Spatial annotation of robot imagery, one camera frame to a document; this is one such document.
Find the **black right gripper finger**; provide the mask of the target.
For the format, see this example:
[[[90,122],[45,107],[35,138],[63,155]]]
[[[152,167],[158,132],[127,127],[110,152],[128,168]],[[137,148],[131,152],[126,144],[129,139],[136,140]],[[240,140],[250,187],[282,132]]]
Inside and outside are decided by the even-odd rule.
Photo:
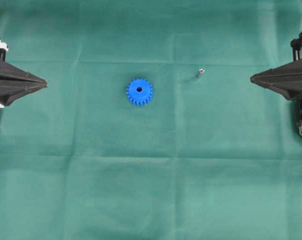
[[[302,82],[302,59],[283,66],[257,73],[250,78],[257,85],[272,85]]]
[[[251,82],[282,95],[288,101],[302,99],[302,81],[270,82],[251,79]]]

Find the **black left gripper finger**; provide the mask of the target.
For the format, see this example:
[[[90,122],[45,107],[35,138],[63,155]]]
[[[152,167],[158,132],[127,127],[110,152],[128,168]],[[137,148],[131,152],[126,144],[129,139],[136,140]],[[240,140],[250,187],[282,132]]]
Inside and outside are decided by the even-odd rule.
[[[47,85],[46,80],[41,79],[29,72],[23,71],[3,60],[0,60],[0,78]]]
[[[10,106],[15,100],[46,87],[46,82],[0,80],[0,104]]]

